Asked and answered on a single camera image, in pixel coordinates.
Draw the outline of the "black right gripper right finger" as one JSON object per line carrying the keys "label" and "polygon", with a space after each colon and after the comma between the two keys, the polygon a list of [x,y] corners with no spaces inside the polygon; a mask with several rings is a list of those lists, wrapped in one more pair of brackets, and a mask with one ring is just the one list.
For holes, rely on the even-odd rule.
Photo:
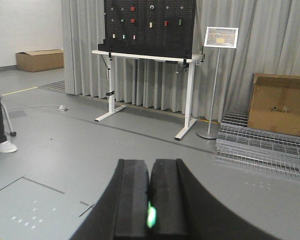
{"label": "black right gripper right finger", "polygon": [[182,159],[155,161],[150,177],[153,240],[274,240],[217,200]]}

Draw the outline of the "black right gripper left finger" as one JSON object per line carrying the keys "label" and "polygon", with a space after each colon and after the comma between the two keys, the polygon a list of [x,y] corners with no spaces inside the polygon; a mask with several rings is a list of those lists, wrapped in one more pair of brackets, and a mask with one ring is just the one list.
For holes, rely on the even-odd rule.
{"label": "black right gripper left finger", "polygon": [[149,172],[143,160],[120,159],[73,240],[147,239]]}

